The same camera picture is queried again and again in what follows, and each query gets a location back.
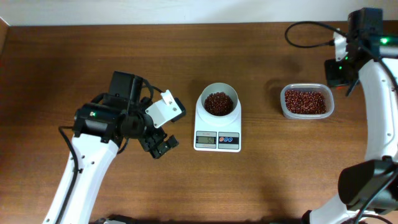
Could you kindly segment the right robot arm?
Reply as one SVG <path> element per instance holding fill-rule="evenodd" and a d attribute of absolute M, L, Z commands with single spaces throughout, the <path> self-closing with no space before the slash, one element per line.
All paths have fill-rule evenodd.
<path fill-rule="evenodd" d="M 366 101 L 365 161 L 345 168 L 338 194 L 302 223 L 359 223 L 397 211 L 397 37 L 383 33 L 382 9 L 364 7 L 348 16 L 347 33 L 336 31 L 336 61 L 352 69 L 342 75 L 360 83 Z"/>

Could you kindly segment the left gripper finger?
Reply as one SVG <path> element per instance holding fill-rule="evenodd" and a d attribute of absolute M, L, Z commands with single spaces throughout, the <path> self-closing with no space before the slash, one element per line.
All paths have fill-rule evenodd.
<path fill-rule="evenodd" d="M 178 140 L 175 138 L 174 135 L 171 135 L 171 137 L 168 138 L 168 140 L 165 141 L 165 147 L 167 149 L 172 149 L 175 148 L 179 145 Z"/>
<path fill-rule="evenodd" d="M 150 154 L 153 159 L 159 159 L 164 155 L 164 148 L 157 147 L 150 150 Z"/>

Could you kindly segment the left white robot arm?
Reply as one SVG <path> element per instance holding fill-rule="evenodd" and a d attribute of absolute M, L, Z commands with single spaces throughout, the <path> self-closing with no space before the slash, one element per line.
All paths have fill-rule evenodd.
<path fill-rule="evenodd" d="M 178 146 L 162 125 L 184 117 L 186 109 L 169 90 L 153 101 L 155 91 L 148 80 L 115 71 L 108 92 L 76 111 L 73 137 L 59 127 L 70 154 L 44 223 L 89 223 L 105 173 L 130 140 L 153 159 Z"/>

